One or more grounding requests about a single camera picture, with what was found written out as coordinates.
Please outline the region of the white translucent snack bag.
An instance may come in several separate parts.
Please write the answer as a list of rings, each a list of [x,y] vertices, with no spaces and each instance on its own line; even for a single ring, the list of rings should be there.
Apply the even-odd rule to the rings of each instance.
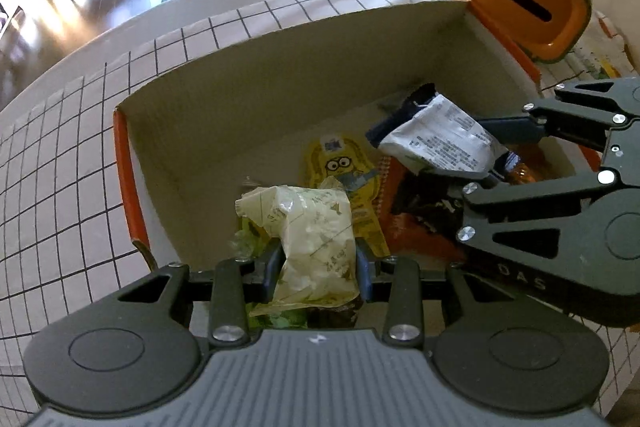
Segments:
[[[281,241],[276,303],[330,307],[359,295],[352,208],[339,185],[257,187],[235,202],[235,211]]]

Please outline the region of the red chips snack bag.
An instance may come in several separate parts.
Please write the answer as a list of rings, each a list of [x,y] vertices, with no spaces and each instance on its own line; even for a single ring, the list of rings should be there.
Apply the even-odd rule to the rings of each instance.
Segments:
[[[454,240],[454,236],[460,228],[457,225],[451,230],[437,232],[420,225],[407,213],[394,216],[390,213],[395,192],[399,181],[406,172],[411,172],[395,157],[383,155],[378,164],[380,174],[380,193],[375,203],[375,211],[380,222],[386,244],[390,253],[394,256],[420,256],[435,259],[448,265],[450,262],[458,262],[464,259],[461,248]],[[452,176],[460,183],[460,193],[470,183],[475,183],[481,188],[491,188],[500,183],[510,185],[529,184],[544,179],[544,175],[529,168],[521,156],[509,150],[506,155],[500,157],[494,168],[489,170],[486,176],[481,178],[478,174],[461,172],[446,172],[439,170],[422,170],[420,173],[435,173],[439,176]]]

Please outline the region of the white printed snack packet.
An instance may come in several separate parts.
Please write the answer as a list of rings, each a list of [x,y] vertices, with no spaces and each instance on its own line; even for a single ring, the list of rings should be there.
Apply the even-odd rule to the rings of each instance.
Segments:
[[[427,169],[481,178],[508,153],[474,118],[439,93],[388,132],[378,150],[415,174]]]

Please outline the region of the blue grey snack packet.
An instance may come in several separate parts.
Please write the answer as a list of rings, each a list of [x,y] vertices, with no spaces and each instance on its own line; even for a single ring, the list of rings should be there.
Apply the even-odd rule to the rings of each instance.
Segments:
[[[434,83],[422,84],[422,86],[408,95],[397,108],[393,108],[382,121],[366,132],[368,142],[374,148],[378,148],[390,132],[405,124],[416,113],[420,112],[424,106],[427,106],[433,100],[436,94]]]

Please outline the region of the yellow minion snack packet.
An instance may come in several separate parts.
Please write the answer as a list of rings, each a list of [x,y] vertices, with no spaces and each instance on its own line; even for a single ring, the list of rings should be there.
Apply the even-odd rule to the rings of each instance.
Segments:
[[[307,186],[336,184],[344,190],[352,208],[354,235],[364,239],[376,257],[388,257],[390,251],[374,209],[380,176],[363,145],[349,135],[322,135],[309,144],[305,166]]]

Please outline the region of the black snack packet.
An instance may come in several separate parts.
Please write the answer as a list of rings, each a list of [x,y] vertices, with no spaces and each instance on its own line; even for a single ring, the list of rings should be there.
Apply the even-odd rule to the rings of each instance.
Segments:
[[[420,225],[437,232],[451,230],[462,222],[459,180],[429,172],[406,172],[399,181],[390,213],[407,213]]]

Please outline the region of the red cardboard box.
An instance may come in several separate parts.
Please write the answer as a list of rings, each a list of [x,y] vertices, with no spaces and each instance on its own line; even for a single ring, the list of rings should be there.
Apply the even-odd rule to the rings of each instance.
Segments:
[[[312,140],[360,138],[424,82],[472,116],[500,117],[575,76],[533,62],[464,1],[288,14],[298,23],[186,62],[116,106],[120,191],[148,267],[227,257],[245,180],[301,184]]]

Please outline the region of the checkered tablecloth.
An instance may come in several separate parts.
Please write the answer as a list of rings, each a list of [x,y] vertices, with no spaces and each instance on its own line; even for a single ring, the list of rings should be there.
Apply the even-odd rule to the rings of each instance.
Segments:
[[[70,314],[95,319],[98,303],[140,282],[111,325],[93,323],[78,345],[115,364],[78,364],[70,386],[86,416],[144,407],[145,392],[173,395],[200,369],[206,349],[242,343],[239,327],[207,322],[209,302],[183,299],[147,343],[143,313],[183,294],[193,272],[244,259],[270,280],[242,310],[250,324],[284,314],[304,324],[304,347],[270,362],[239,364],[250,382],[214,373],[223,417],[268,385],[301,398],[308,369],[322,410],[356,395],[337,376],[352,355],[330,357],[329,333],[355,322],[366,293],[357,283],[359,246],[461,261],[456,234],[472,243],[508,236],[516,212],[480,220],[466,199],[442,200],[448,181],[483,176],[521,194],[591,184],[578,206],[599,213],[615,182],[636,176],[616,133],[639,126],[635,107],[600,116],[605,154],[548,136],[523,169],[511,158],[524,138],[488,127],[516,115],[549,127],[546,75],[472,0],[262,0],[206,17],[139,44],[53,93],[1,135],[1,421],[20,425],[38,410],[25,358],[47,367],[45,329]]]

